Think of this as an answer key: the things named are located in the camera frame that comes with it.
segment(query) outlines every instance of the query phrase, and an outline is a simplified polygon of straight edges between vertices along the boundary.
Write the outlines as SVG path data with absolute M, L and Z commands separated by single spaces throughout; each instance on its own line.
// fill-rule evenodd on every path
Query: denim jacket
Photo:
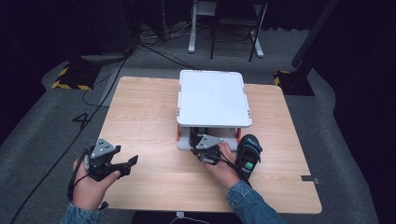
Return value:
M 227 201 L 244 224 L 287 223 L 256 190 L 242 180 L 228 191 Z M 102 223 L 107 208 L 108 204 L 105 204 L 100 210 L 88 211 L 70 203 L 61 224 Z
M 227 201 L 244 224 L 287 223 L 256 190 L 242 180 L 230 188 Z

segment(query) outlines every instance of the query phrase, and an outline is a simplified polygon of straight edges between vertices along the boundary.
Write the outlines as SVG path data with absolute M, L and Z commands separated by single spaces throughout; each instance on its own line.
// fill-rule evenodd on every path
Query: wire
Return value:
M 87 58 L 82 58 L 82 60 L 84 60 L 85 62 L 89 63 L 90 65 L 108 65 L 108 64 L 112 64 L 112 63 L 119 63 L 122 62 L 122 60 L 125 59 L 125 57 L 129 57 L 129 54 L 126 54 L 122 57 L 118 57 L 118 58 L 112 58 L 112 59 L 100 59 L 100 60 L 93 60 L 93 59 L 87 59 Z
M 81 181 L 83 178 L 87 177 L 88 175 L 84 175 L 82 178 L 80 178 L 78 181 L 76 181 L 76 184 L 78 184 L 79 181 Z
M 162 41 L 157 35 L 152 35 L 151 33 L 148 33 L 148 35 L 141 35 L 140 36 L 140 42 L 144 43 L 147 46 L 160 46 L 170 40 L 175 40 L 175 39 L 179 39 L 181 38 L 183 35 L 190 35 L 191 33 L 187 33 L 187 29 L 190 25 L 192 24 L 192 22 L 187 23 L 186 25 L 184 25 L 183 27 L 181 27 L 180 29 L 178 29 L 178 31 L 174 31 L 174 27 L 170 28 L 170 32 L 166 33 L 164 36 L 168 38 L 166 38 L 164 41 Z M 142 40 L 145 39 L 151 39 L 151 38 L 155 38 L 155 42 L 154 43 L 148 43 L 148 42 L 143 42 Z
M 148 46 L 146 46 L 146 45 L 144 45 L 144 44 L 142 44 L 142 43 L 139 43 L 139 46 L 141 46 L 141 47 L 143 47 L 143 48 L 145 48 L 145 49 L 149 49 L 150 51 L 152 51 L 152 52 L 154 52 L 154 53 L 157 53 L 157 54 L 163 56 L 165 59 L 167 59 L 167 60 L 169 60 L 169 61 L 171 61 L 171 62 L 173 62 L 173 63 L 179 64 L 179 65 L 181 65 L 181 66 L 189 67 L 189 68 L 191 68 L 192 70 L 200 70 L 200 69 L 197 69 L 197 68 L 195 68 L 195 67 L 193 67 L 193 66 L 191 66 L 191 65 L 189 65 L 189 64 L 187 64 L 187 63 L 178 63 L 178 62 L 176 62 L 175 60 L 172 60 L 172 59 L 170 59 L 169 57 L 167 57 L 167 56 L 164 55 L 164 54 L 168 54 L 168 53 L 164 53 L 164 52 L 160 52 L 160 51 L 158 51 L 158 50 L 152 49 L 152 48 L 150 48 L 150 47 L 148 47 Z
M 196 222 L 202 222 L 202 223 L 205 223 L 205 224 L 209 224 L 208 222 L 205 222 L 205 221 L 202 221 L 202 220 L 198 220 L 198 219 L 194 219 L 194 218 L 190 218 L 190 217 L 176 217 L 176 218 L 173 219 L 172 222 L 169 223 L 169 224 L 172 224 L 172 223 L 174 223 L 176 220 L 178 220 L 178 219 L 183 219 L 183 218 L 188 219 L 188 220 L 191 220 L 191 221 L 196 221 Z
M 111 73 L 110 73 L 109 75 L 107 75 L 107 76 L 104 77 L 102 80 L 100 80 L 100 81 L 98 81 L 97 83 L 95 83 L 95 84 L 93 85 L 93 87 L 99 85 L 100 83 L 102 83 L 103 81 L 105 81 L 106 79 L 108 79 L 109 77 L 111 77 L 111 76 L 114 74 L 114 72 L 116 71 L 116 67 L 117 67 L 119 64 L 120 64 L 120 62 L 118 62 L 118 63 L 114 66 L 113 71 L 111 71 Z M 90 103 L 88 103 L 88 102 L 85 101 L 85 95 L 87 94 L 87 92 L 88 92 L 88 91 L 84 91 L 84 94 L 82 95 L 82 102 L 84 102 L 84 104 L 86 104 L 86 105 L 99 106 L 99 105 L 90 104 Z
M 75 169 L 73 171 L 72 177 L 70 178 L 69 187 L 67 188 L 67 198 L 69 199 L 70 202 L 73 200 L 73 191 L 74 191 L 74 188 L 75 188 L 76 184 L 85 177 L 85 175 L 84 175 L 82 178 L 80 178 L 75 183 L 76 175 L 78 173 L 79 166 L 81 165 L 81 162 L 84 160 L 84 157 L 85 157 L 85 155 L 87 155 L 87 153 L 88 153 L 88 149 L 85 148 L 84 151 L 82 152 L 81 156 L 79 157 L 77 165 L 76 165 L 76 167 L 75 167 Z
M 103 99 L 102 103 L 99 104 L 99 106 L 97 106 L 97 108 L 93 111 L 92 115 L 90 116 L 90 118 L 88 120 L 92 120 L 93 116 L 95 116 L 95 114 L 99 111 L 99 109 L 102 107 L 103 103 L 105 102 L 106 98 L 108 97 L 108 95 L 110 94 L 111 90 L 114 87 L 114 84 L 117 80 L 117 77 L 120 74 L 120 70 L 123 67 L 123 65 L 125 64 L 126 60 L 129 57 L 125 57 L 124 61 L 122 62 L 119 71 L 116 75 L 116 78 L 113 81 L 113 84 L 110 87 L 110 90 L 108 91 L 107 95 L 105 96 L 105 98 Z M 25 200 L 23 201 L 23 203 L 21 204 L 21 206 L 18 208 L 16 214 L 14 215 L 14 217 L 11 220 L 11 224 L 15 222 L 15 220 L 17 219 L 18 215 L 20 214 L 22 208 L 26 205 L 26 203 L 30 200 L 30 198 L 33 196 L 33 194 L 35 193 L 35 191 L 40 187 L 40 185 L 44 182 L 44 180 L 47 178 L 47 176 L 50 175 L 50 173 L 52 172 L 52 170 L 55 168 L 55 166 L 64 158 L 64 155 L 66 155 L 66 153 L 70 150 L 71 146 L 73 146 L 77 139 L 79 138 L 79 136 L 82 134 L 82 132 L 85 130 L 85 128 L 88 126 L 89 122 L 87 122 L 85 125 L 83 125 L 81 127 L 81 129 L 79 130 L 79 132 L 76 134 L 75 138 L 72 140 L 72 142 L 69 144 L 69 146 L 66 148 L 66 150 L 62 153 L 62 155 L 58 158 L 58 160 L 52 164 L 52 166 L 49 168 L 49 170 L 46 172 L 46 174 L 40 179 L 40 181 L 35 185 L 35 187 L 33 188 L 33 190 L 29 193 L 29 195 L 25 198 Z
M 233 168 L 236 171 L 236 173 L 238 174 L 238 176 L 241 180 L 245 181 L 245 183 L 247 183 L 249 186 L 251 186 L 250 182 L 248 182 L 248 179 L 241 173 L 241 170 L 235 164 L 233 164 L 231 161 L 229 161 L 227 159 L 227 157 L 224 156 L 224 154 L 222 152 L 220 152 L 220 154 L 225 158 L 225 160 L 222 157 L 219 158 L 217 156 L 212 156 L 207 153 L 203 154 L 203 156 L 205 156 L 209 159 L 215 159 L 215 160 L 225 162 L 227 165 L 229 165 L 231 168 Z

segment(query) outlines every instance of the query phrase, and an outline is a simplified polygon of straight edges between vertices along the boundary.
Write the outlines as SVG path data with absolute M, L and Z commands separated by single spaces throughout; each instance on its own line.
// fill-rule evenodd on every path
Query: wooden table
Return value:
M 317 214 L 321 204 L 282 90 L 245 85 L 252 125 L 242 135 L 259 139 L 262 162 L 249 181 L 279 213 Z M 188 150 L 177 149 L 178 79 L 122 77 L 100 133 L 121 152 L 113 163 L 139 155 L 130 175 L 105 200 L 111 208 L 231 212 L 226 189 Z

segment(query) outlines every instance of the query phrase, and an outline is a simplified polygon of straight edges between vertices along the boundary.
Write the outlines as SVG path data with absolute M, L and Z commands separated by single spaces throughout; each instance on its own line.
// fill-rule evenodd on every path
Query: yellow and black tape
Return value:
M 93 89 L 94 80 L 95 77 L 82 76 L 67 64 L 52 84 L 52 88 L 87 91 Z
M 280 75 L 284 75 L 284 74 L 290 75 L 290 74 L 292 74 L 292 72 L 290 72 L 290 71 L 277 71 L 277 72 L 274 73 L 274 82 L 275 82 L 275 84 L 278 87 L 281 87 L 280 86 L 280 78 L 279 78 L 279 76 Z

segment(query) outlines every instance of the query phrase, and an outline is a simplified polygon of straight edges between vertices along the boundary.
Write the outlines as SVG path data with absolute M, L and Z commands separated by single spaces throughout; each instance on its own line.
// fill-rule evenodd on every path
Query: wrist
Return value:
M 228 181 L 226 183 L 224 183 L 224 187 L 229 190 L 231 189 L 236 183 L 238 183 L 240 181 L 240 179 L 238 177 L 233 177 L 228 179 Z
M 96 210 L 98 210 L 98 207 L 99 207 L 99 204 L 96 205 L 96 204 L 92 204 L 90 202 L 84 202 L 84 201 L 79 201 L 79 200 L 73 200 L 72 204 L 77 208 L 87 210 L 87 211 L 96 211 Z

